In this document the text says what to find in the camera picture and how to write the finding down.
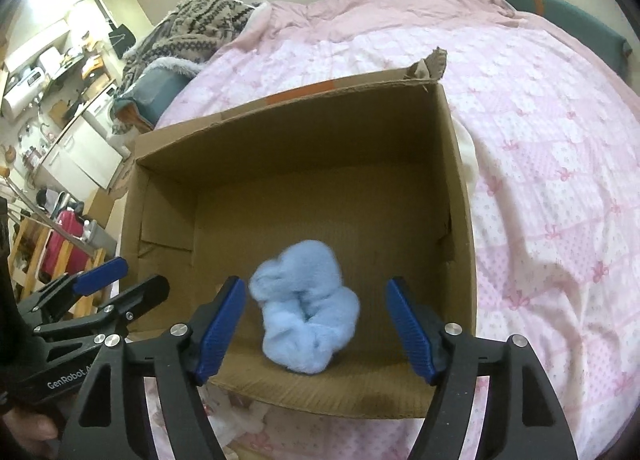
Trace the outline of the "person left hand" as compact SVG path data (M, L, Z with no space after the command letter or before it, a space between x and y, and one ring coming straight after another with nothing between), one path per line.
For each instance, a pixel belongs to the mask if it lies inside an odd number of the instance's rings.
M2 414L1 421L21 450L37 459L58 458L58 427L45 414L13 408Z

